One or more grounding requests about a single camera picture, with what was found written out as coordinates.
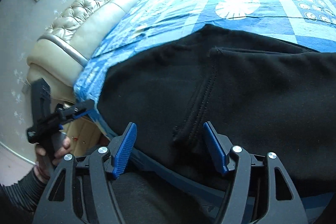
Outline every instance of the ribbed blue pad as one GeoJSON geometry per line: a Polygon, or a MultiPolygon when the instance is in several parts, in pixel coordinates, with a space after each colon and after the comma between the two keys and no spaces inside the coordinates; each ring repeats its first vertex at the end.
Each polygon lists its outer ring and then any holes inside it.
{"type": "Polygon", "coordinates": [[[226,167],[226,155],[219,145],[217,137],[212,132],[207,122],[204,123],[203,128],[204,140],[208,147],[216,171],[224,175],[226,172],[228,172],[228,168],[226,167]]]}
{"type": "Polygon", "coordinates": [[[119,178],[120,174],[124,173],[136,138],[137,126],[133,123],[126,133],[126,136],[114,158],[114,170],[112,172],[114,179],[119,178]]]}

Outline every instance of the hand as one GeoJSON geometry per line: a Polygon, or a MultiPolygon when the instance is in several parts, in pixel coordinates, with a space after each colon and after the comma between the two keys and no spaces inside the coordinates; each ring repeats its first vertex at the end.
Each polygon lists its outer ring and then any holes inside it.
{"type": "MultiPolygon", "coordinates": [[[[57,166],[61,162],[63,157],[70,152],[70,139],[68,137],[65,137],[65,139],[63,140],[63,146],[54,154],[55,159],[52,161],[53,165],[57,166]]],[[[35,153],[36,165],[34,166],[34,173],[41,182],[47,183],[50,178],[50,174],[42,158],[46,155],[46,151],[41,145],[37,144],[35,146],[35,153]]]]}

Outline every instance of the metal bolt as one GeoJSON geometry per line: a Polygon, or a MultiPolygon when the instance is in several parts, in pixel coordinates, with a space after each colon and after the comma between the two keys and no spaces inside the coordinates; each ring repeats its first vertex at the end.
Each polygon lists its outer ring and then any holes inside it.
{"type": "Polygon", "coordinates": [[[98,152],[99,152],[100,154],[104,154],[104,153],[106,153],[106,152],[107,152],[107,147],[105,147],[105,146],[100,147],[100,148],[98,149],[98,152]]]}
{"type": "Polygon", "coordinates": [[[270,152],[270,153],[268,153],[268,157],[269,157],[270,159],[276,159],[276,158],[277,158],[277,154],[275,154],[275,153],[273,153],[273,152],[270,152]]]}
{"type": "Polygon", "coordinates": [[[232,147],[232,150],[236,153],[240,153],[243,149],[239,145],[232,147]]]}
{"type": "Polygon", "coordinates": [[[65,160],[71,160],[71,159],[72,159],[72,155],[71,155],[71,154],[66,154],[66,155],[64,156],[64,159],[65,159],[65,160]]]}

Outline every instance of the person's arm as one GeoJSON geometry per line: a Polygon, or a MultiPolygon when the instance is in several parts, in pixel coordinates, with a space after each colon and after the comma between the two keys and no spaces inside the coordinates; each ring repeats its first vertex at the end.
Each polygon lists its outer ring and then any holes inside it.
{"type": "MultiPolygon", "coordinates": [[[[55,153],[54,165],[58,165],[63,156],[70,153],[70,139],[66,137],[63,141],[63,147],[55,153]]],[[[23,209],[29,213],[36,210],[37,204],[43,193],[43,190],[49,180],[48,169],[44,165],[42,156],[46,155],[45,150],[37,145],[36,152],[36,165],[32,170],[18,183],[10,186],[3,186],[3,192],[12,205],[17,208],[23,209]]]]}

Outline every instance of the mattress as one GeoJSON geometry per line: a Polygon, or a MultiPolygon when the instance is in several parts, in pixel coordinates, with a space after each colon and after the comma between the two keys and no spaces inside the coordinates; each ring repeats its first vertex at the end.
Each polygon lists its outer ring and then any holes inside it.
{"type": "MultiPolygon", "coordinates": [[[[97,104],[108,68],[206,23],[335,52],[335,7],[336,0],[141,0],[103,39],[74,92],[78,100],[93,99],[97,104]]],[[[108,136],[115,136],[97,108],[90,117],[108,136]]]]}

